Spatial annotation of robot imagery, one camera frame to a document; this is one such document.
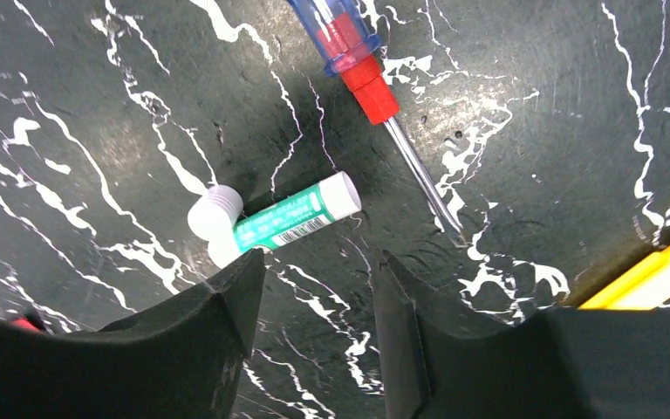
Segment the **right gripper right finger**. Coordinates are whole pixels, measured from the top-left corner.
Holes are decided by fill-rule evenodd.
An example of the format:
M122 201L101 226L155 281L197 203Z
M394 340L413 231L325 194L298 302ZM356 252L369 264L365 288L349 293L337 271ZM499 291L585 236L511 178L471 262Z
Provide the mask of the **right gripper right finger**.
M555 308L509 326L389 252L373 307L390 418L670 418L670 310Z

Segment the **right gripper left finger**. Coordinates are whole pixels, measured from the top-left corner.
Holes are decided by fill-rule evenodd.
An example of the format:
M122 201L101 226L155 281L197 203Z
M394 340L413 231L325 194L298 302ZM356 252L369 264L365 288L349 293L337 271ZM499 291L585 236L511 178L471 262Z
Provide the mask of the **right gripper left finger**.
M228 418L250 357L260 250L97 331L0 319L0 418Z

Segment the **white glue stick cap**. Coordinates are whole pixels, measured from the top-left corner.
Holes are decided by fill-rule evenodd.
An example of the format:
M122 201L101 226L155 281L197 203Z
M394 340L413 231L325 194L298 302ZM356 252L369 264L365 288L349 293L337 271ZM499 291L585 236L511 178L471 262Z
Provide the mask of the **white glue stick cap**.
M209 240L218 231L231 230L243 212L243 199L230 186L209 188L189 209L187 223L199 238Z

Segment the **green white glue stick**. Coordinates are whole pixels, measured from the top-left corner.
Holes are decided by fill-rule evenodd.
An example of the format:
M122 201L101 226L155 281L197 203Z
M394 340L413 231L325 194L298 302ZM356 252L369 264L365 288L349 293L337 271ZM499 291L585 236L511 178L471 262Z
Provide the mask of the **green white glue stick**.
M251 249L273 251L362 209L351 177L340 171L270 207L223 227L209 238L208 255L224 268Z

